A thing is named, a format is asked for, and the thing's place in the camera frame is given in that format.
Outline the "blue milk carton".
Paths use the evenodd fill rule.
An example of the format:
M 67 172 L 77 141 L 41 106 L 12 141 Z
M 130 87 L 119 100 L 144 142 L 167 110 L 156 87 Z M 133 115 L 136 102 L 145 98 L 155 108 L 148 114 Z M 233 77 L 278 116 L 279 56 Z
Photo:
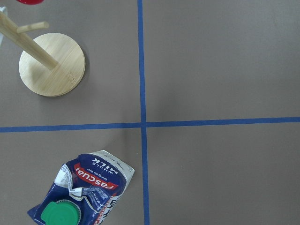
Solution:
M 134 172 L 105 150 L 81 154 L 61 166 L 44 200 L 28 215 L 38 225 L 99 225 Z

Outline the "red cup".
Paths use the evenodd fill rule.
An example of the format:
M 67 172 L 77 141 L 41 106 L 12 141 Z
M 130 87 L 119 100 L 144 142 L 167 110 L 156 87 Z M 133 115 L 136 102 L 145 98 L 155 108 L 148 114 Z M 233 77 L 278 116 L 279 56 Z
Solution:
M 44 0 L 17 0 L 17 1 L 26 5 L 37 5 L 42 3 Z

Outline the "wooden mug tree stand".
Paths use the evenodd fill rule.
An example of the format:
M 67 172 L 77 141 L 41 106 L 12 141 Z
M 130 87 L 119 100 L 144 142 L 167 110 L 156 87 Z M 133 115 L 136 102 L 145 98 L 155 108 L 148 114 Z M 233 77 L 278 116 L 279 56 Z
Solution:
M 76 41 L 61 33 L 46 33 L 32 39 L 28 32 L 48 28 L 47 22 L 17 26 L 0 9 L 0 33 L 21 47 L 19 74 L 32 92 L 57 97 L 73 90 L 85 72 L 85 56 Z

